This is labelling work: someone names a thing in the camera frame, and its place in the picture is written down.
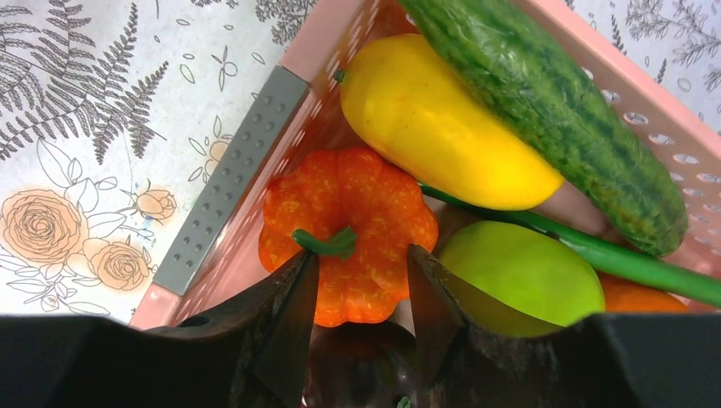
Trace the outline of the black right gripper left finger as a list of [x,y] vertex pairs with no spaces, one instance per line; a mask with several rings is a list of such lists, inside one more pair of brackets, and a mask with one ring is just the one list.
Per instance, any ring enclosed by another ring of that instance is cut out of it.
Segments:
[[4,407],[297,407],[318,257],[276,272],[177,326],[96,316],[4,317]]

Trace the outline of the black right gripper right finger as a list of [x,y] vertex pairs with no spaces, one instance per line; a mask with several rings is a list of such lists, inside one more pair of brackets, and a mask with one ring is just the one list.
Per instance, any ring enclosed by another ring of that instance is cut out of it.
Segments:
[[470,310],[517,311],[407,252],[421,372],[433,407],[717,407],[718,314],[594,314],[539,337],[507,337]]

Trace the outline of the yellow toy mango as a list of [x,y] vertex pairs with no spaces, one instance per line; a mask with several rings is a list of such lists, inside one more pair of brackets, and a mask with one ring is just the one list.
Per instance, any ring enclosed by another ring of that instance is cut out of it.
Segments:
[[353,131],[418,181],[478,207],[525,210],[563,177],[470,95],[419,34],[365,45],[336,71]]

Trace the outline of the green toy cucumber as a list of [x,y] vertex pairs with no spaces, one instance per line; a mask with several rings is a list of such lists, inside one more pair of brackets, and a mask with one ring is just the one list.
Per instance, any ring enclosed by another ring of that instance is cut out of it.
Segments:
[[413,0],[402,6],[473,96],[628,241],[655,257],[680,247],[688,219],[667,168],[528,14],[509,1]]

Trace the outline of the green toy apple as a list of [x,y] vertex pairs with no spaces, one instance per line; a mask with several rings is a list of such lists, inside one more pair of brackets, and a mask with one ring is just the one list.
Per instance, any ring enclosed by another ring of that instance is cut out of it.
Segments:
[[499,334],[540,336],[605,310],[599,278],[587,261],[555,239],[515,224],[467,225],[437,258],[483,291],[463,307]]

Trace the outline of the pink plastic basket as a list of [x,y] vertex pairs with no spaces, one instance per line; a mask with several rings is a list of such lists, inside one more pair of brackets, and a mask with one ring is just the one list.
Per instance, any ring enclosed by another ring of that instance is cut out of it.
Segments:
[[[654,151],[683,191],[690,231],[667,258],[673,270],[720,291],[720,137],[559,1],[519,6],[583,67],[618,116]],[[315,149],[355,145],[334,69],[366,42],[404,31],[390,1],[320,1],[272,71],[195,200],[131,320],[172,326],[263,279],[258,234],[267,181]]]

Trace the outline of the orange toy pumpkin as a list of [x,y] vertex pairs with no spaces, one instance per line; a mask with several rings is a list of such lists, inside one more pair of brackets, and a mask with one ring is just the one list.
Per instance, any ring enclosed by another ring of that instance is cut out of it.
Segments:
[[416,180],[369,148],[317,150],[268,185],[258,256],[269,272],[302,248],[320,257],[315,323],[379,323],[409,297],[411,244],[438,223]]

